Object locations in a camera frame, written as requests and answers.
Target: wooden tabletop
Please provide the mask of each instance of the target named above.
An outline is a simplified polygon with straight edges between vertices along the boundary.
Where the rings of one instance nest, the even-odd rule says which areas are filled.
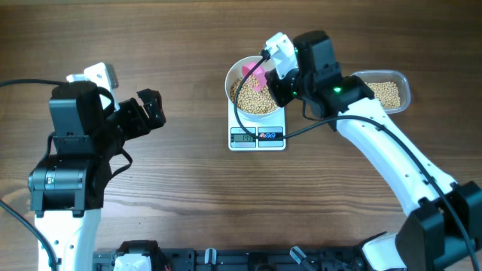
[[[480,4],[420,1],[183,1],[0,8],[0,81],[65,80],[114,65],[120,101],[159,90],[167,124],[126,143],[132,168],[105,190],[96,249],[354,245],[405,220],[386,182],[328,126],[285,151],[227,147],[227,70],[274,33],[324,29],[343,73],[393,69],[412,103],[394,122],[460,183],[482,185]],[[0,196],[29,220],[27,178],[53,131],[50,86],[0,89]],[[310,122],[286,108],[288,131]],[[115,158],[117,168],[126,161]],[[36,240],[2,210],[0,270],[34,270]],[[464,260],[452,269],[469,269]]]

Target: digital scale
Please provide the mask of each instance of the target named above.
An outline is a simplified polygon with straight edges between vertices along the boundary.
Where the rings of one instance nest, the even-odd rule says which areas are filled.
[[[279,108],[272,114],[257,119],[246,120],[241,110],[238,111],[239,118],[244,127],[249,132],[256,134],[261,138],[275,138],[286,135],[285,128],[285,109]],[[283,140],[257,140],[239,127],[236,117],[234,116],[234,105],[227,102],[227,144],[232,151],[282,151],[286,148],[286,139]]]

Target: container of beans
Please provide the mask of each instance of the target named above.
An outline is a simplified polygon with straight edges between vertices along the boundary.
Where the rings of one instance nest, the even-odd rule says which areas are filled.
[[[410,87],[407,78],[391,70],[355,72],[375,93],[387,114],[402,112],[410,104]]]
[[[227,100],[231,105],[233,105],[234,101],[234,92],[243,79],[243,66],[258,62],[259,60],[261,60],[261,56],[248,56],[236,62],[227,73],[224,90]],[[271,60],[268,60],[267,62],[263,62],[261,67],[263,67],[266,72],[269,72],[274,69],[274,64]],[[279,107],[276,106],[276,103],[271,98],[267,86],[264,86],[261,91],[256,92],[253,90],[255,85],[259,85],[259,83],[255,78],[250,77],[239,93],[238,114],[246,120],[260,120],[269,117],[275,111],[279,110]]]

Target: clear plastic container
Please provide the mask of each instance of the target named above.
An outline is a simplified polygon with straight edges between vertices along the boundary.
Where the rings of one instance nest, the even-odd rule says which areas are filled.
[[[407,109],[411,101],[410,86],[407,78],[400,72],[391,70],[371,70],[355,72],[352,75],[360,77],[366,83],[385,83],[393,82],[397,85],[398,96],[400,97],[400,107],[385,108],[387,114],[402,112]]]

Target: pink object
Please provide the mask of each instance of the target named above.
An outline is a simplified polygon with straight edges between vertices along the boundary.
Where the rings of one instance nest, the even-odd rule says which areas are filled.
[[[243,77],[245,77],[249,71],[251,71],[251,69],[253,69],[254,67],[256,66],[256,62],[251,62],[251,63],[248,63],[246,65],[243,65],[242,67],[242,72],[243,72]],[[256,91],[256,92],[260,92],[261,89],[266,85],[266,78],[264,77],[264,69],[263,67],[259,66],[257,69],[255,69],[255,71],[253,72],[253,76],[256,77],[256,79],[258,79],[258,82],[259,82],[259,86],[254,86],[253,89]]]

